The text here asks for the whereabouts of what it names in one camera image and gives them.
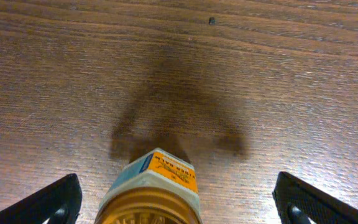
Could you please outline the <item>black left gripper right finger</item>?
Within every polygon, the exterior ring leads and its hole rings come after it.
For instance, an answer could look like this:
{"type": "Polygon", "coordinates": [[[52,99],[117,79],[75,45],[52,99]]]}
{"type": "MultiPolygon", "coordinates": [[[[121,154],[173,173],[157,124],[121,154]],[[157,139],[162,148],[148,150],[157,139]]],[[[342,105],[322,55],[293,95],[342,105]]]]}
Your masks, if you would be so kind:
{"type": "Polygon", "coordinates": [[[282,223],[358,224],[358,210],[313,187],[280,172],[272,192],[282,223]]]}

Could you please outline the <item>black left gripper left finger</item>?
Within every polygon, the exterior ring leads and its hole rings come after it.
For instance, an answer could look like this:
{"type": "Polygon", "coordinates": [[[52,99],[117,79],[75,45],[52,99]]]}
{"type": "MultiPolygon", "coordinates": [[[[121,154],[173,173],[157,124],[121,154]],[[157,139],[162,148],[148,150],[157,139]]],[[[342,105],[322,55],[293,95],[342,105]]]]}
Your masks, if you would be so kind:
{"type": "Polygon", "coordinates": [[[75,223],[82,191],[78,176],[68,174],[0,211],[0,223],[75,223]]]}

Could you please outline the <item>small jar gold lid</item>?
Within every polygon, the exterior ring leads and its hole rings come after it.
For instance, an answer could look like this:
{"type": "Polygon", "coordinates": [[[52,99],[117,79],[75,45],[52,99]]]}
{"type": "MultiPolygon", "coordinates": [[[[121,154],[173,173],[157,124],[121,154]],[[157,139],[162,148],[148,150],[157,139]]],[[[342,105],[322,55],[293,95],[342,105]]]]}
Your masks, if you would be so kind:
{"type": "Polygon", "coordinates": [[[124,167],[95,222],[202,224],[194,166],[161,148],[146,153],[124,167]]]}

